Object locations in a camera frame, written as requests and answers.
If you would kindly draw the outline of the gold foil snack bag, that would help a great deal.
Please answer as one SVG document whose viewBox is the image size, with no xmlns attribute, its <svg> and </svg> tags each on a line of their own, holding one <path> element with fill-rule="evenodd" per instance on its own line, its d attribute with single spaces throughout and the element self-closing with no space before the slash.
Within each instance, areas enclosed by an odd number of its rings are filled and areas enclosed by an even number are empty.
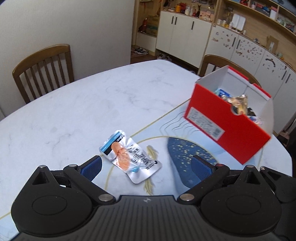
<svg viewBox="0 0 296 241">
<path fill-rule="evenodd" d="M 231 104 L 231 110 L 236 115 L 247 115 L 248 97 L 245 94 L 236 97 L 222 95 L 222 99 Z"/>
</svg>

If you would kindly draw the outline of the blue wafer packet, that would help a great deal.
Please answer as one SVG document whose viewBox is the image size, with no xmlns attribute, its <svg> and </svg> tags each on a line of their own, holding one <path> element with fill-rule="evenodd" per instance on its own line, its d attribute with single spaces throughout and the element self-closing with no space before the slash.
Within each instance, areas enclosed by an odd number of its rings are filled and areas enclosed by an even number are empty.
<svg viewBox="0 0 296 241">
<path fill-rule="evenodd" d="M 223 97 L 223 96 L 232 97 L 232 95 L 230 95 L 228 92 L 226 92 L 225 90 L 223 90 L 221 88 L 216 89 L 214 93 L 219 97 Z"/>
</svg>

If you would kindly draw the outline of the pink white bread packet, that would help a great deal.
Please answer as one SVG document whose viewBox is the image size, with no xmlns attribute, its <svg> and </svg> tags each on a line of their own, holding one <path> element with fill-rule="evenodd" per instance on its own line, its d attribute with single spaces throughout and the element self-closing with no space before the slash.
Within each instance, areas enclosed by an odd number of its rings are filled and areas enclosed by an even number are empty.
<svg viewBox="0 0 296 241">
<path fill-rule="evenodd" d="M 258 125 L 258 126 L 262 126 L 262 125 L 263 125 L 263 121 L 262 121 L 261 118 L 258 117 L 258 116 L 251 116 L 251 115 L 249 115 L 248 118 L 249 118 L 253 123 L 255 123 L 255 124 Z"/>
</svg>

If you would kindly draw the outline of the red shoe box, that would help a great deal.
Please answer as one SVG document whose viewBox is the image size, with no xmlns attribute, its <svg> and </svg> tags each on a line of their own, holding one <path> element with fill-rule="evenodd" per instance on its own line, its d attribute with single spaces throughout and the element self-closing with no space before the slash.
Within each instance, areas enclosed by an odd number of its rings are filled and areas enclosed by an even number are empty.
<svg viewBox="0 0 296 241">
<path fill-rule="evenodd" d="M 219 89 L 231 97 L 246 95 L 247 106 L 262 123 L 256 124 L 246 114 L 234 111 L 216 94 Z M 184 117 L 241 164 L 251 159 L 273 134 L 271 95 L 230 66 L 196 81 Z"/>
</svg>

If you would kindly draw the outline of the wooden chair right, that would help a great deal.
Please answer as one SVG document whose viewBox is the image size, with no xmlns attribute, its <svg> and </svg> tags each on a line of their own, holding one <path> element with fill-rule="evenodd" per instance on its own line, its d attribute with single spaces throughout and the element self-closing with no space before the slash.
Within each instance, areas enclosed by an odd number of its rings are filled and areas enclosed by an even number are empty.
<svg viewBox="0 0 296 241">
<path fill-rule="evenodd" d="M 245 77 L 247 77 L 251 84 L 257 84 L 259 87 L 261 87 L 260 83 L 256 80 L 256 78 L 252 74 L 250 74 L 248 71 L 246 71 L 239 65 L 235 64 L 234 62 L 217 55 L 208 54 L 203 57 L 202 65 L 199 68 L 200 77 L 203 77 L 207 74 L 206 72 L 207 72 L 208 65 L 213 65 L 213 70 L 211 70 L 210 73 L 214 72 L 217 68 L 222 68 L 228 65 L 234 68 L 235 70 L 237 70 L 238 72 L 240 72 L 241 74 L 243 74 Z"/>
</svg>

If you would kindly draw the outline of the wooden chair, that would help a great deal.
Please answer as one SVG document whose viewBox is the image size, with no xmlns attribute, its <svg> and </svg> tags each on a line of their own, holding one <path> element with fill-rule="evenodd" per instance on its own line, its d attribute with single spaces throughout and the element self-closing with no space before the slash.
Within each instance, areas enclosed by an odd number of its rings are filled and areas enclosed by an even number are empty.
<svg viewBox="0 0 296 241">
<path fill-rule="evenodd" d="M 239 65 L 235 64 L 234 62 L 217 55 L 208 54 L 203 57 L 202 65 L 199 68 L 200 77 L 203 77 L 207 74 L 206 72 L 207 72 L 208 65 L 213 65 L 213 70 L 211 70 L 210 73 L 214 72 L 217 68 L 222 68 L 228 65 L 234 68 L 235 70 L 237 70 L 238 72 L 240 72 L 241 74 L 243 74 L 245 77 L 247 77 L 251 84 L 257 84 L 259 87 L 261 87 L 260 83 L 256 80 L 256 78 L 252 74 L 250 74 L 248 71 L 246 71 Z"/>
<path fill-rule="evenodd" d="M 74 82 L 70 45 L 53 45 L 31 54 L 12 76 L 26 104 Z"/>
</svg>

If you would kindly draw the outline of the wooden chair far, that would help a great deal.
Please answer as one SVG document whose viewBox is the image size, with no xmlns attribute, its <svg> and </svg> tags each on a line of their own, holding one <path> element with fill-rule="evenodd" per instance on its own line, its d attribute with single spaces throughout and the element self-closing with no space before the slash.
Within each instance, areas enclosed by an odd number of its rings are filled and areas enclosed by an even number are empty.
<svg viewBox="0 0 296 241">
<path fill-rule="evenodd" d="M 74 82 L 70 45 L 53 45 L 31 54 L 12 76 L 26 104 Z"/>
</svg>

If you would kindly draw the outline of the white sneakers pair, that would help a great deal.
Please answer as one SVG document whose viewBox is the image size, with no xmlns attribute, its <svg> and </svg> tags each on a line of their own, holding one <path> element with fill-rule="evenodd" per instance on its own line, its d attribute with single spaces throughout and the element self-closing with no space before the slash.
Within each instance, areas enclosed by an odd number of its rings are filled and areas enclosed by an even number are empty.
<svg viewBox="0 0 296 241">
<path fill-rule="evenodd" d="M 167 60 L 167 61 L 170 61 L 170 62 L 172 61 L 172 59 L 168 55 L 166 55 L 164 53 L 159 53 L 158 56 L 157 56 L 157 59 L 159 59 L 159 60 Z"/>
</svg>

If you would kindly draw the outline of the black sneakers pair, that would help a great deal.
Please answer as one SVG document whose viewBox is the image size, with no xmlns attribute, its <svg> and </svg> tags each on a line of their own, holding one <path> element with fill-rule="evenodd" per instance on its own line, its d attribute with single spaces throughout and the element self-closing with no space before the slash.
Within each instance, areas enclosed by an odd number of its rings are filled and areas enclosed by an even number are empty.
<svg viewBox="0 0 296 241">
<path fill-rule="evenodd" d="M 138 55 L 147 55 L 149 52 L 141 47 L 134 49 L 134 52 Z"/>
</svg>

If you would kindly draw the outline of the white wall cupboards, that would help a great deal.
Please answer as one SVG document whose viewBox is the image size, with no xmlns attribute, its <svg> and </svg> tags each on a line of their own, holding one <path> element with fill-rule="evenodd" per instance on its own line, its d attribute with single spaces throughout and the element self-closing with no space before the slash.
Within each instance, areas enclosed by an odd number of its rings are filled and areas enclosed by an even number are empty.
<svg viewBox="0 0 296 241">
<path fill-rule="evenodd" d="M 135 19 L 137 46 L 235 63 L 271 95 L 274 132 L 295 129 L 295 1 L 137 1 Z"/>
</svg>

